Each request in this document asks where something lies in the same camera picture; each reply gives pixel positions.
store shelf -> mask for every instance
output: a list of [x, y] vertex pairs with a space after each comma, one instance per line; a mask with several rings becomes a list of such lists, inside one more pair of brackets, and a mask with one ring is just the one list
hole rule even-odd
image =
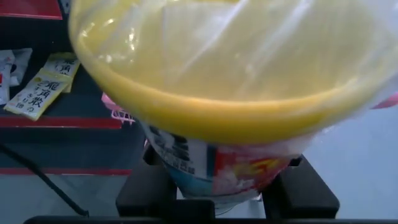
[[0, 16], [62, 20], [57, 0], [0, 0]]
[[[0, 7], [6, 1], [0, 0]], [[46, 5], [43, 2], [35, 1], [40, 6]], [[50, 54], [73, 49], [66, 19], [1, 15], [0, 28], [4, 32], [0, 50], [33, 48], [22, 84], [10, 89], [13, 97], [43, 67]], [[38, 121], [8, 113], [1, 106], [0, 143], [33, 160], [49, 174], [128, 175], [141, 156], [144, 133], [136, 123], [122, 126], [112, 119], [101, 95], [102, 91], [80, 65], [72, 92], [62, 93]], [[0, 174], [30, 172], [0, 154]]]

black holder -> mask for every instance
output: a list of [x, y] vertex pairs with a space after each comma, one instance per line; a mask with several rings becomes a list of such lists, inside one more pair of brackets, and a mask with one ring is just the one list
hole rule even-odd
[[[290, 167], [261, 193], [269, 220], [335, 218], [340, 207], [336, 196], [303, 156], [292, 160]], [[161, 158], [149, 146], [143, 160], [127, 178], [116, 206], [121, 217], [170, 218], [171, 214], [184, 214], [192, 219], [215, 217], [212, 203], [176, 199], [177, 187]]]

black cable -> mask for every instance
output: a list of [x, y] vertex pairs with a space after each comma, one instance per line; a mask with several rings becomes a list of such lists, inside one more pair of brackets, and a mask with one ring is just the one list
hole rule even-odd
[[59, 187], [53, 183], [49, 177], [47, 177], [40, 168], [31, 160], [19, 155], [18, 153], [8, 149], [6, 146], [0, 144], [0, 152], [3, 152], [5, 155], [9, 156], [11, 159], [14, 159], [16, 162], [21, 165], [27, 167], [30, 171], [32, 171], [35, 175], [40, 177], [57, 195], [69, 205], [77, 214], [89, 217], [89, 213], [87, 210], [82, 209], [77, 205], [69, 196], [67, 196]]

product package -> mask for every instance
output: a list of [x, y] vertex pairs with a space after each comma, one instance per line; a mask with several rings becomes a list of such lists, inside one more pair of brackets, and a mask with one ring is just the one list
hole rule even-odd
[[49, 73], [42, 68], [4, 109], [37, 121], [71, 81], [72, 78], [66, 75]]
[[19, 86], [24, 78], [27, 66], [29, 64], [30, 56], [32, 55], [32, 49], [18, 49], [12, 50], [15, 56], [15, 62], [11, 68], [11, 79], [10, 86]]
[[396, 90], [397, 5], [74, 0], [69, 28], [85, 69], [142, 123], [183, 196], [221, 211]]
[[0, 105], [6, 104], [10, 99], [10, 75], [14, 61], [11, 50], [0, 50]]
[[71, 77], [72, 82], [64, 89], [64, 93], [70, 93], [72, 90], [73, 79], [79, 69], [80, 62], [74, 53], [64, 52], [50, 55], [44, 65], [44, 69], [48, 72], [59, 73]]

yellow label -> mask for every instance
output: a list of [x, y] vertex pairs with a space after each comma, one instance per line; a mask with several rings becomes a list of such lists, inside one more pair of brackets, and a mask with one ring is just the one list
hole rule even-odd
[[4, 109], [37, 121], [71, 81], [71, 77], [49, 73], [42, 68], [27, 86], [5, 105]]

